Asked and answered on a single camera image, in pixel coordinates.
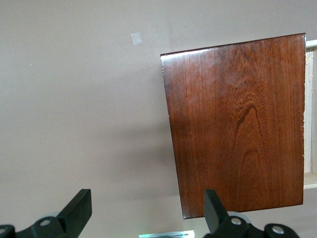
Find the reddish-brown wood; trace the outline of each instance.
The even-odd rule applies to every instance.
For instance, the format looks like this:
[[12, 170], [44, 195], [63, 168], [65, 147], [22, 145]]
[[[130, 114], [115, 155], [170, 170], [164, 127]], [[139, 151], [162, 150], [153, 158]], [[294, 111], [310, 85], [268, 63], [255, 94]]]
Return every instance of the reddish-brown wood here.
[[305, 34], [161, 55], [184, 218], [303, 203]]

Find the metal screw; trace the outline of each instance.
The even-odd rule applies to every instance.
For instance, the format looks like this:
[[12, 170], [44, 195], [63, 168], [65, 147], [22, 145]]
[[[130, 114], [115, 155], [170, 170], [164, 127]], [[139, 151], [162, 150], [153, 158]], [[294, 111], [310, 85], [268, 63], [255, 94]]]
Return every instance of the metal screw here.
[[44, 220], [44, 221], [42, 221], [42, 222], [40, 223], [40, 226], [41, 226], [41, 227], [44, 227], [44, 226], [47, 226], [49, 223], [51, 223], [50, 220]]
[[274, 231], [275, 233], [280, 234], [280, 235], [284, 234], [284, 232], [285, 232], [283, 230], [283, 228], [279, 227], [279, 226], [273, 226], [272, 227], [272, 231]]
[[242, 224], [242, 221], [239, 218], [236, 218], [236, 217], [232, 218], [231, 222], [232, 222], [232, 224], [235, 224], [237, 226]]
[[3, 233], [5, 233], [5, 228], [0, 229], [0, 235], [2, 235]]

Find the wooden board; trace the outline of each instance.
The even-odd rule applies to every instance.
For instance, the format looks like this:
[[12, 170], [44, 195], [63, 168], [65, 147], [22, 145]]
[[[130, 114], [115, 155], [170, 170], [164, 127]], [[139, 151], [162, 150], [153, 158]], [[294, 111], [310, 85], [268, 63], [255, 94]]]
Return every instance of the wooden board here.
[[161, 55], [184, 218], [303, 203], [305, 38]]

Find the black clamp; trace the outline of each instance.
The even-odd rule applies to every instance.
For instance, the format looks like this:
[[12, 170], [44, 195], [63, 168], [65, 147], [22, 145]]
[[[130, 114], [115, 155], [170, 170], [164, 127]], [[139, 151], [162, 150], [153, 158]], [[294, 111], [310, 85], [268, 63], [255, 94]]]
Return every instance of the black clamp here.
[[229, 216], [212, 189], [205, 191], [204, 216], [210, 231], [204, 238], [299, 238], [285, 225], [267, 224], [261, 231], [241, 217]]
[[77, 238], [91, 214], [91, 191], [82, 189], [56, 217], [42, 218], [17, 233], [12, 225], [0, 225], [0, 238]]

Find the beige wall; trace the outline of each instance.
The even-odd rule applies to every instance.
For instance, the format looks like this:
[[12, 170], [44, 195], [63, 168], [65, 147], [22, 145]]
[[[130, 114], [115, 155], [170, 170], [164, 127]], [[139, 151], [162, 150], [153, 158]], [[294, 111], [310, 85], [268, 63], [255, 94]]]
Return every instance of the beige wall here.
[[90, 188], [82, 238], [202, 237], [204, 219], [181, 215], [159, 55], [301, 32], [314, 40], [316, 9], [315, 0], [1, 0], [0, 224], [21, 230]]

